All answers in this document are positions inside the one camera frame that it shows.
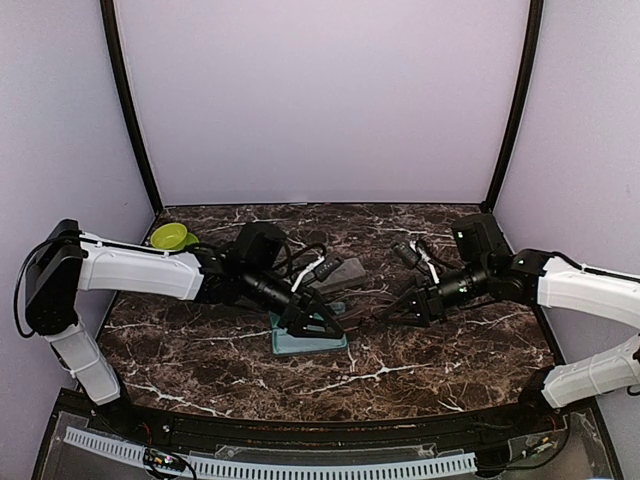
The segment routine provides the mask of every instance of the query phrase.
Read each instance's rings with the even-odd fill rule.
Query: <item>black vertical post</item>
[[[516,89],[513,94],[513,102],[511,103],[511,111],[507,120],[507,128],[502,139],[500,154],[496,163],[489,192],[484,202],[480,204],[480,208],[484,212],[492,212],[498,202],[498,196],[504,178],[509,168],[509,160],[513,154],[513,147],[518,136],[518,128],[522,120],[522,112],[527,99],[527,91],[529,90],[529,82],[531,80],[531,72],[533,71],[533,61],[536,55],[536,47],[538,46],[538,35],[540,34],[540,25],[542,23],[542,7],[544,0],[531,0],[529,5],[529,20],[527,21],[527,31],[524,38],[524,46],[522,49],[522,58],[520,60],[520,69],[518,71],[518,79],[516,80]]]
[[[157,215],[163,209],[162,199],[160,198],[156,181],[153,178],[149,157],[147,156],[147,151],[142,141],[140,125],[138,125],[138,117],[136,116],[136,110],[133,106],[133,98],[131,96],[131,89],[129,88],[129,80],[127,79],[124,57],[122,55],[122,45],[120,44],[118,22],[113,0],[100,0],[100,7],[102,9],[102,21],[104,23],[104,33],[107,39],[109,57],[111,58],[113,78],[115,79],[116,88],[118,89],[122,114],[124,115],[124,121],[127,125],[127,131],[129,132],[129,139],[131,140],[131,146],[133,147],[133,153],[136,157],[147,196]]]

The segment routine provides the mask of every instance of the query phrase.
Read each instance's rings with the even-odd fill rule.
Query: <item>brown marble table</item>
[[[449,230],[467,205],[272,205],[175,207],[155,226],[182,222],[201,241],[233,240],[268,220],[293,246],[324,242],[368,272],[360,289],[330,295],[359,312],[346,351],[275,357],[267,314],[122,293],[99,343],[134,402],[201,415],[288,421],[407,418],[514,402],[528,376],[553,363],[536,318],[500,303],[452,312],[428,329],[389,327],[371,313],[411,274],[390,250],[423,236],[461,265]]]

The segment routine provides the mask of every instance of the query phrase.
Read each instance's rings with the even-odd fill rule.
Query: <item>white wall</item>
[[[116,3],[166,204],[484,200],[527,0]]]
[[[138,242],[152,220],[113,83],[98,1],[6,0],[0,9],[0,478],[30,478],[68,376],[22,340],[11,296],[28,251],[65,217]],[[96,331],[108,294],[79,310]]]
[[[640,4],[545,5],[531,89],[497,216],[514,248],[640,273]],[[550,311],[568,361],[634,331]],[[640,403],[600,399],[626,478],[639,478]]]

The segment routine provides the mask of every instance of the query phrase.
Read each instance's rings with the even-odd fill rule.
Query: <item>white perforated rail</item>
[[[112,460],[144,468],[144,447],[73,427],[67,428],[65,443]],[[199,479],[242,480],[418,480],[444,478],[476,471],[475,454],[465,453],[412,462],[361,466],[288,466],[215,460],[197,455],[185,458]],[[188,471],[182,474],[190,477]]]

